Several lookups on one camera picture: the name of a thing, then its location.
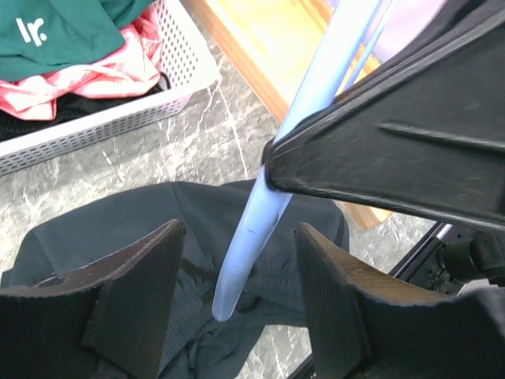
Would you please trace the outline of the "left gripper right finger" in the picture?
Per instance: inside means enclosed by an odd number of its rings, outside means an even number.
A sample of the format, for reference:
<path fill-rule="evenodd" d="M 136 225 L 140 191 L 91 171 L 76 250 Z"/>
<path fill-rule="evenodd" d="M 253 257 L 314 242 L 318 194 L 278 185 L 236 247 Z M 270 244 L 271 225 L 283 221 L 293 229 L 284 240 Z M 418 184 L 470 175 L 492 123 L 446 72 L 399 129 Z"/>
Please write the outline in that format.
<path fill-rule="evenodd" d="M 317 377 L 503 377 L 503 290 L 450 296 L 416 287 L 307 223 L 296 246 Z"/>

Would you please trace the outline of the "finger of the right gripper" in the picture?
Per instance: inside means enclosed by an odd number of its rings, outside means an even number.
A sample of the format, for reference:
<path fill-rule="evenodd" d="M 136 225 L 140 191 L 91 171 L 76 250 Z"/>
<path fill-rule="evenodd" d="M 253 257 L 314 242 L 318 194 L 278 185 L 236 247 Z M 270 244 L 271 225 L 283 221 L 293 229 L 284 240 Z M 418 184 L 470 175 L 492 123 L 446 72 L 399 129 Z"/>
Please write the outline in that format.
<path fill-rule="evenodd" d="M 301 122 L 280 147 L 295 193 L 504 229 L 504 10 L 452 29 Z"/>

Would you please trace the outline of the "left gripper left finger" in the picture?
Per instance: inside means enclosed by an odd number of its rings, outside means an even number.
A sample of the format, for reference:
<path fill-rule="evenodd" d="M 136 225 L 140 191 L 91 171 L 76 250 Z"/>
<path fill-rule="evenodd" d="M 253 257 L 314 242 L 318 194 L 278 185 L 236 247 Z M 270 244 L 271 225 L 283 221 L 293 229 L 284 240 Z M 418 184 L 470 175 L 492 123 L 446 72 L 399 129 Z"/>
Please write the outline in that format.
<path fill-rule="evenodd" d="M 1 292 L 4 378 L 158 374 L 185 230 L 171 220 L 126 248 L 33 287 Z"/>

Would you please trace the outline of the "dark navy shorts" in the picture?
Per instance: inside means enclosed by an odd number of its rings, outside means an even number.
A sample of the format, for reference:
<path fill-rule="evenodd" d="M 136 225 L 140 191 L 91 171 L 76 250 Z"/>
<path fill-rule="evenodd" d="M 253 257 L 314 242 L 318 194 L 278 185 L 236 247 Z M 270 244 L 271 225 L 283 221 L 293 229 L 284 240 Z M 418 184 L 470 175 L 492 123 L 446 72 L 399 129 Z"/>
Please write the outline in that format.
<path fill-rule="evenodd" d="M 185 244 L 161 355 L 161 378 L 234 378 L 266 325 L 306 324 L 294 232 L 306 222 L 347 249 L 349 229 L 332 201 L 293 197 L 259 256 L 234 315 L 211 315 L 215 282 L 250 181 L 206 186 L 167 182 L 117 193 L 31 229 L 2 286 L 33 285 L 65 274 L 144 237 L 168 220 Z"/>

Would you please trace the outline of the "blue hanger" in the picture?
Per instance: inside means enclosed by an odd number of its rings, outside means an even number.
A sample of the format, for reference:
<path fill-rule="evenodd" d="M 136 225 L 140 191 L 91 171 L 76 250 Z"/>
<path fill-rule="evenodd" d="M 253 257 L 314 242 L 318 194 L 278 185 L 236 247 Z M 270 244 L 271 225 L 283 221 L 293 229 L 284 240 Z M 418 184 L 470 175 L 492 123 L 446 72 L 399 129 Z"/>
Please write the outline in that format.
<path fill-rule="evenodd" d="M 280 147 L 297 124 L 323 110 L 338 89 L 348 89 L 372 53 L 396 1 L 341 1 L 312 57 L 275 139 L 266 147 L 264 160 L 224 257 L 215 285 L 212 315 L 230 319 L 249 274 L 275 231 L 295 188 L 282 184 L 294 179 L 300 164 L 280 159 Z"/>

